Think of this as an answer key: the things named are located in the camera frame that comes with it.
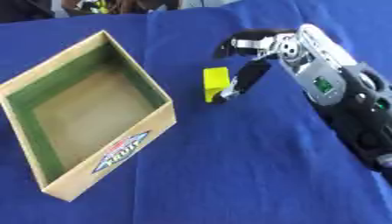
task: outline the table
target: table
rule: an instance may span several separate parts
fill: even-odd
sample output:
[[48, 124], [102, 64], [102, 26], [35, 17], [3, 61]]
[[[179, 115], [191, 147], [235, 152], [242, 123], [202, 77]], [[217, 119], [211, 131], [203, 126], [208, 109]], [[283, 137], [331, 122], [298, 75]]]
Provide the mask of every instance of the table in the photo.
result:
[[392, 3], [248, 0], [223, 8], [88, 16], [0, 25], [0, 81], [108, 30], [175, 102], [178, 124], [75, 202], [39, 192], [0, 113], [4, 223], [373, 223], [392, 221], [390, 190], [318, 118], [276, 64], [245, 95], [204, 103], [202, 69], [245, 28], [324, 29], [390, 79]]

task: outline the yellow cube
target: yellow cube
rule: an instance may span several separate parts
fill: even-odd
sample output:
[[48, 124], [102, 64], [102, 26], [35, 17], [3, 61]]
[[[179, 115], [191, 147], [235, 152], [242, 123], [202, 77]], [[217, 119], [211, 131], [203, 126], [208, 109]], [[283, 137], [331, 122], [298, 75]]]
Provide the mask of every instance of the yellow cube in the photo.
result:
[[224, 66], [205, 68], [203, 76], [206, 102], [212, 102], [214, 95], [230, 85], [228, 69]]

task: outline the open box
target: open box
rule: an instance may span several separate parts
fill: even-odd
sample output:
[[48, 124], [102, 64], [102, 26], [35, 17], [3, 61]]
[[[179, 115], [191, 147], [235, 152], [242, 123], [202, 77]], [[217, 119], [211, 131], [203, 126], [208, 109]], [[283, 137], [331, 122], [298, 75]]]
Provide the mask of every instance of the open box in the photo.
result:
[[67, 201], [176, 122], [171, 98], [105, 31], [0, 94], [40, 189]]

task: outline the blue cloth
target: blue cloth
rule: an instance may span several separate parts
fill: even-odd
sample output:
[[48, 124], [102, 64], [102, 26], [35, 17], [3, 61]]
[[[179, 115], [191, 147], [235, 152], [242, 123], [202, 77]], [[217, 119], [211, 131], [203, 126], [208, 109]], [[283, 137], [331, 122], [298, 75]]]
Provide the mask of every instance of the blue cloth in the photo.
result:
[[68, 204], [39, 192], [1, 113], [2, 222], [390, 223], [390, 190], [319, 120], [277, 63], [247, 94], [220, 106], [204, 103], [202, 69], [227, 66], [235, 74], [243, 66], [246, 58], [211, 59], [233, 32], [310, 22], [392, 79], [391, 4], [244, 0], [219, 9], [1, 25], [0, 81], [106, 29], [169, 93], [178, 117]]

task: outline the label on box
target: label on box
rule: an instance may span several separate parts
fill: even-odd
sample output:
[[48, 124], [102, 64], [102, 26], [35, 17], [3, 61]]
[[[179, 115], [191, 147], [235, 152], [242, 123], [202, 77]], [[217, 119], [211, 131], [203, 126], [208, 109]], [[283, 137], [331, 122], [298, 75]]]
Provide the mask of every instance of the label on box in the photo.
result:
[[150, 131], [146, 131], [135, 136], [126, 137], [113, 144], [101, 159], [101, 162], [93, 170], [93, 173], [99, 172], [133, 156], [136, 153], [137, 146], [149, 135], [149, 133]]

